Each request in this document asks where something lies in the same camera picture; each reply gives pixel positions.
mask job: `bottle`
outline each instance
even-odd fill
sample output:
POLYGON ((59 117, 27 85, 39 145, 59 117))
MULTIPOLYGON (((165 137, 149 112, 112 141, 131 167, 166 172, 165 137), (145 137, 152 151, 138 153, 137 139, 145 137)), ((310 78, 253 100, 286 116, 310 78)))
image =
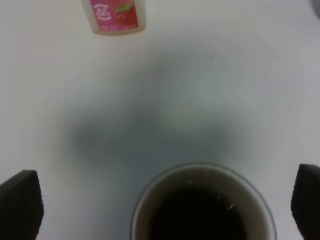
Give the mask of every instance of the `bottle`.
POLYGON ((145 0, 81 0, 92 31, 125 35, 146 28, 145 0))

